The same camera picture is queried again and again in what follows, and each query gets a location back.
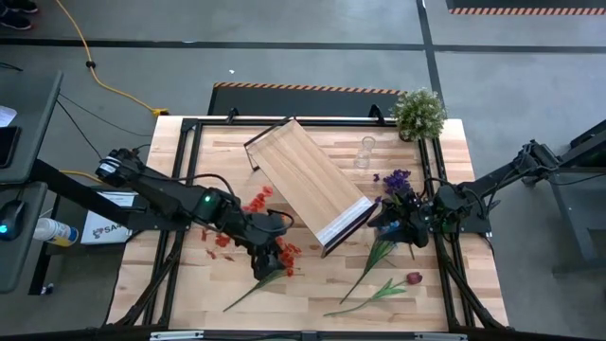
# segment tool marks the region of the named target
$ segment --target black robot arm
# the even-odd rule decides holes
[[[498,189],[525,177],[532,177],[533,182],[544,179],[556,171],[560,163],[547,146],[532,140],[511,162],[473,182],[453,185],[441,179],[426,179],[425,187],[429,181],[444,185],[433,200],[424,200],[422,194],[410,188],[397,191],[394,200],[398,204],[392,199],[383,199],[381,213],[368,225],[380,227],[383,240],[413,243],[418,247],[427,245],[431,231],[489,233],[489,211],[495,206],[492,200]]]
[[[200,224],[232,238],[236,246],[246,248],[251,256],[256,279],[263,279],[275,270],[284,269],[279,261],[280,247],[276,237],[288,226],[284,213],[268,210],[268,214],[249,213],[241,208],[241,200],[229,184],[229,192],[218,188],[187,186],[178,179],[153,170],[143,164],[136,153],[127,149],[113,150],[101,160],[96,175],[116,188],[131,188],[148,201],[146,209],[129,211],[124,224],[133,230],[184,231],[191,223]]]

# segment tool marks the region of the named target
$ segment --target purple flower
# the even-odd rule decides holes
[[[385,176],[383,178],[385,193],[393,194],[402,188],[410,188],[410,183],[408,182],[409,176],[409,170],[394,170],[391,175]]]
[[[406,275],[406,282],[410,285],[419,284],[423,280],[423,275],[420,272],[414,272]]]

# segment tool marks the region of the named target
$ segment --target yellow cable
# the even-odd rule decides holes
[[[102,185],[105,185],[101,180],[97,179],[95,176],[82,172],[82,171],[77,171],[77,170],[59,170],[60,172],[62,172],[63,174],[66,175],[77,175],[77,176],[83,176],[85,178],[88,178],[90,180],[93,180],[95,182],[98,182]]]
[[[76,31],[78,32],[78,35],[80,36],[80,39],[82,40],[82,44],[84,45],[84,50],[86,50],[86,56],[88,58],[88,62],[93,63],[93,57],[91,56],[91,51],[88,48],[88,44],[86,43],[86,40],[84,39],[84,36],[82,35],[82,32],[80,31],[80,27],[78,27],[78,24],[76,24],[76,21],[74,20],[74,18],[72,18],[71,14],[69,14],[69,11],[67,11],[67,9],[63,6],[63,4],[61,3],[60,0],[55,0],[57,2],[57,5],[59,5],[59,7],[63,10],[63,12],[65,13],[65,15],[67,15],[67,18],[69,19],[69,21],[72,22],[72,25],[74,26],[74,28],[76,29]],[[151,113],[156,116],[159,117],[160,115],[165,115],[169,112],[169,109],[154,109],[151,108],[151,106],[149,106],[148,104],[146,104],[145,102],[143,102],[140,99],[137,99],[135,96],[127,94],[125,92],[122,92],[120,90],[117,90],[109,85],[104,84],[102,81],[100,81],[97,77],[97,74],[95,73],[95,69],[91,66],[88,68],[91,71],[91,74],[93,75],[93,78],[95,79],[95,81],[97,82],[97,84],[99,84],[101,87],[117,93],[119,95],[124,96],[125,98],[128,99],[132,99],[135,102],[141,104],[142,106],[144,106],[147,110],[151,111]]]

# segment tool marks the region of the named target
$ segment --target concrete floor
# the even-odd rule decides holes
[[[89,39],[198,42],[422,44],[415,0],[64,0]],[[54,4],[40,1],[36,29],[0,37],[74,38]],[[604,17],[453,16],[425,0],[435,44],[606,46]],[[120,126],[150,134],[154,118],[96,86],[79,47],[0,47],[0,61],[25,72],[61,69],[62,92]],[[175,115],[203,115],[215,81],[431,87],[422,51],[337,49],[93,48],[102,79]],[[554,150],[606,117],[606,55],[437,53],[449,117],[462,118],[476,176],[508,162],[530,138]],[[149,138],[110,132],[67,103],[101,151]],[[58,146],[69,140],[70,149]],[[41,157],[59,169],[91,172],[94,153],[57,109]],[[578,251],[551,189],[512,185],[491,213],[496,263],[510,325],[521,331],[604,338],[606,276],[553,278],[551,268]],[[47,200],[50,207],[51,198]],[[32,248],[35,255],[39,244]],[[111,301],[121,255],[65,259],[52,296],[0,296],[0,333],[99,326]],[[35,260],[30,257],[31,265]],[[29,278],[31,266],[23,278]]]

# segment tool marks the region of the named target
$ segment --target butcher block tabletop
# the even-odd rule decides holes
[[[151,143],[148,166],[170,176],[183,118],[159,117]],[[214,172],[223,176],[241,198],[250,203],[271,182],[261,170],[252,172],[244,142],[265,127],[207,126],[202,133],[196,173]],[[373,182],[373,174],[381,177],[393,170],[411,171],[410,183],[422,191],[423,175],[417,143],[398,139],[393,127],[304,127],[318,146],[370,200],[383,194],[381,182]],[[372,136],[376,145],[366,170],[353,165],[362,139]],[[187,141],[184,167],[187,171],[192,136]],[[440,138],[449,181],[472,181],[473,170],[463,123],[448,119]],[[429,154],[432,174],[436,176],[434,153]],[[198,179],[196,184],[223,188],[214,179]],[[433,240],[418,249],[413,247],[413,260],[408,246],[399,245],[385,260],[372,269],[343,304],[339,301],[362,274],[374,229],[361,227],[329,256],[320,258],[322,247],[311,231],[296,216],[275,189],[267,199],[267,208],[294,215],[295,224],[284,236],[302,252],[294,260],[294,275],[279,278],[250,295],[227,312],[223,310],[251,289],[256,281],[246,250],[230,243],[219,247],[215,235],[194,225],[186,234],[174,294],[171,329],[203,330],[265,330],[265,331],[365,331],[423,332],[447,331],[444,301],[437,270]],[[117,321],[135,303],[150,281],[159,232],[146,231],[126,245],[110,308],[108,323]],[[501,323],[507,316],[499,287],[494,259],[486,241],[477,235],[460,237],[467,279],[480,300]],[[406,286],[406,292],[366,305],[349,314],[324,317],[326,313],[355,307],[379,290],[390,278],[404,280],[410,272],[420,272],[423,281]],[[157,318],[165,292],[165,283],[156,301]],[[460,295],[453,289],[454,305],[459,321],[463,321]]]

